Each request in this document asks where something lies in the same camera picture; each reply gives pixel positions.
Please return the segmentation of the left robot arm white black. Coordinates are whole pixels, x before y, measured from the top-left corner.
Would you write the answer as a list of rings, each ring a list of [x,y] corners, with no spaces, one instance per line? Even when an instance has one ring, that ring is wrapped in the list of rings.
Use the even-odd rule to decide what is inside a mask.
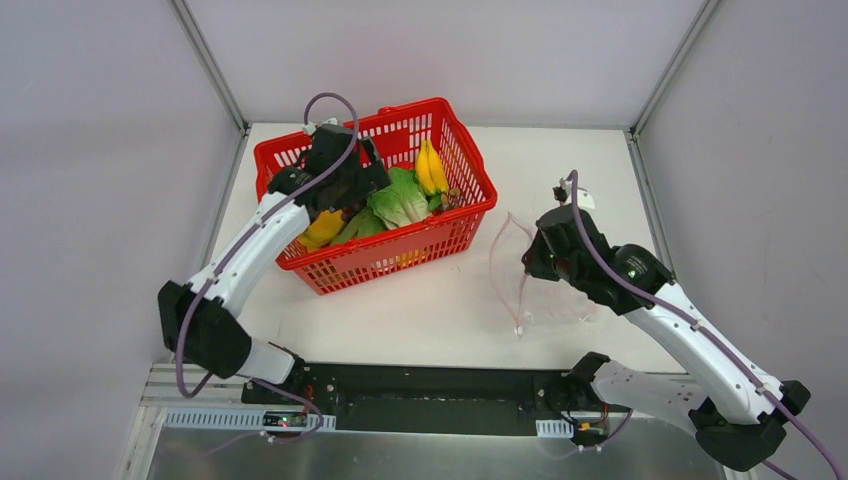
[[[281,404],[297,402],[305,378],[294,354],[248,334],[238,317],[265,271],[319,214],[364,204],[390,177],[374,141],[322,123],[306,129],[310,145],[274,174],[257,210],[226,249],[186,283],[166,282],[157,301],[163,341],[177,357],[222,379],[266,381]]]

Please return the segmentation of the red plastic shopping basket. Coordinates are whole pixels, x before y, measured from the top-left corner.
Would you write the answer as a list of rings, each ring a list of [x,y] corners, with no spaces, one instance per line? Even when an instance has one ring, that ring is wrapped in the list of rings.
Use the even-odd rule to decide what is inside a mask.
[[[300,200],[309,220],[277,258],[327,294],[466,250],[497,192],[441,97],[361,119],[349,159]]]

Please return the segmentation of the green lettuce head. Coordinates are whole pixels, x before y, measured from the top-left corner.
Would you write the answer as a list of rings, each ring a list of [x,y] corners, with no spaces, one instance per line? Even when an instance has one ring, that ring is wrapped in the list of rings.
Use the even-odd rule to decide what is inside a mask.
[[[426,220],[430,216],[429,203],[415,173],[398,167],[390,168],[388,173],[391,185],[371,194],[367,205],[390,230]]]

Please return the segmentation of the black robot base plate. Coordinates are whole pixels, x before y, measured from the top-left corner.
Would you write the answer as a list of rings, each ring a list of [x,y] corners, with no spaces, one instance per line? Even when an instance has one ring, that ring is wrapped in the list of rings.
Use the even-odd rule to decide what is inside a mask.
[[[343,431],[531,436],[539,421],[606,413],[560,370],[442,368],[340,363],[299,366],[276,392],[251,384],[248,405],[311,401]]]

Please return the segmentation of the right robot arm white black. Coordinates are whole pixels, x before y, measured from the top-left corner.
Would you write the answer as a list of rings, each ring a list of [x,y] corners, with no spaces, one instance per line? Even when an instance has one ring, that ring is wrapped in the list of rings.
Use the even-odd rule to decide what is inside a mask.
[[[610,245],[591,215],[568,204],[546,212],[522,263],[529,276],[565,281],[653,338],[692,377],[678,384],[630,369],[597,352],[571,369],[569,400],[644,412],[693,436],[735,471],[765,463],[786,437],[790,415],[809,401],[799,381],[782,382],[714,331],[671,272],[648,249]]]

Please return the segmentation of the clear zip top bag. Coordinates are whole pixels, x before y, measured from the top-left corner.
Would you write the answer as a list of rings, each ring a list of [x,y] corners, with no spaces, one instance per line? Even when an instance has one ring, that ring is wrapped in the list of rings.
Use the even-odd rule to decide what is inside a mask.
[[[563,281],[540,280],[524,272],[521,256],[534,234],[533,227],[509,212],[489,249],[489,282],[514,334],[525,338],[599,322],[599,309],[585,294]]]

